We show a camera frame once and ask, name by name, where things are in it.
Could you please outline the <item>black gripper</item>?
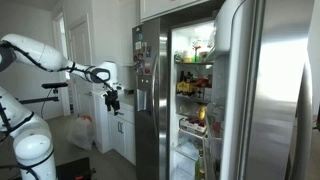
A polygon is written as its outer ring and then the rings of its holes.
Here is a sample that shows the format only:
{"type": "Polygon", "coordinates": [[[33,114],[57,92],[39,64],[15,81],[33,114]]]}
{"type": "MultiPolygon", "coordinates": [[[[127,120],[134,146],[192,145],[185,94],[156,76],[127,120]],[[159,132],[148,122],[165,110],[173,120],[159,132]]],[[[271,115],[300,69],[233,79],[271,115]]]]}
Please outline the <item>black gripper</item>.
{"type": "Polygon", "coordinates": [[[107,105],[107,110],[114,110],[114,115],[118,115],[120,109],[120,103],[118,100],[118,93],[116,90],[108,91],[104,95],[105,104],[107,105]]]}

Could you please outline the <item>black robot base box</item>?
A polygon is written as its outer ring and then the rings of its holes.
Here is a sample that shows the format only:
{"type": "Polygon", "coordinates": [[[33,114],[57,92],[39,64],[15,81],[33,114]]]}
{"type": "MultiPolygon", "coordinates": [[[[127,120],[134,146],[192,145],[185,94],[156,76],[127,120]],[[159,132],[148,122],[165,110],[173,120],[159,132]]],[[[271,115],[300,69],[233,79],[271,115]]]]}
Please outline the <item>black robot base box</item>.
{"type": "Polygon", "coordinates": [[[58,180],[91,180],[96,169],[90,166],[88,157],[74,160],[56,167],[58,180]]]}

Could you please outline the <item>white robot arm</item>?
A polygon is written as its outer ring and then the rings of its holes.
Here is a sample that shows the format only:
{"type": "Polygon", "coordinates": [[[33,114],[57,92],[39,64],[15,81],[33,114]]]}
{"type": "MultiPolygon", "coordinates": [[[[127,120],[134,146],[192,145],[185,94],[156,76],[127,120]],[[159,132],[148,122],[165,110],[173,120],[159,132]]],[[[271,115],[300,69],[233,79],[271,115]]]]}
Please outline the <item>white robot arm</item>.
{"type": "MultiPolygon", "coordinates": [[[[117,69],[113,62],[81,65],[49,45],[17,34],[2,37],[0,51],[2,69],[19,62],[46,72],[66,71],[87,82],[101,84],[107,109],[114,112],[120,109],[114,86],[117,69]]],[[[3,88],[0,88],[0,132],[13,138],[15,167],[23,180],[57,180],[54,145],[47,122],[3,88]]]]}

